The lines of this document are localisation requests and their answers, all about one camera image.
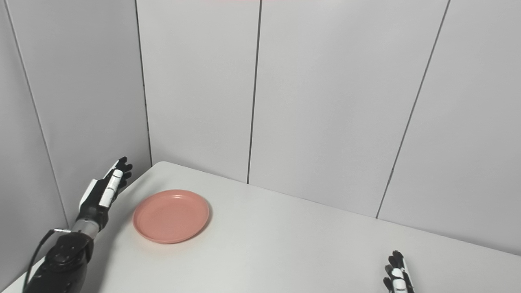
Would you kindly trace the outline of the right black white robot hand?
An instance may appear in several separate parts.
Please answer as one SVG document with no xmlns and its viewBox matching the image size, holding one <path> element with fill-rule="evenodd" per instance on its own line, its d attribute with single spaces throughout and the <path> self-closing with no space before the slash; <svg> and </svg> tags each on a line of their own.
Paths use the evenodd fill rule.
<svg viewBox="0 0 521 293">
<path fill-rule="evenodd" d="M 385 272 L 387 277 L 383 279 L 383 283 L 389 293 L 415 293 L 411 273 L 401 252 L 393 250 L 388 256 Z"/>
</svg>

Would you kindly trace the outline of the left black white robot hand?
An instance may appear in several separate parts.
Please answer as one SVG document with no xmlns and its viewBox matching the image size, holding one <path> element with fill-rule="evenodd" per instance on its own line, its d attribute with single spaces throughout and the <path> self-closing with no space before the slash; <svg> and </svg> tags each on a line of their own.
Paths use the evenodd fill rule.
<svg viewBox="0 0 521 293">
<path fill-rule="evenodd" d="M 89 221 L 100 232 L 106 227 L 108 212 L 119 193 L 132 176 L 133 165 L 126 156 L 119 158 L 102 179 L 93 179 L 85 190 L 79 204 L 76 223 Z"/>
</svg>

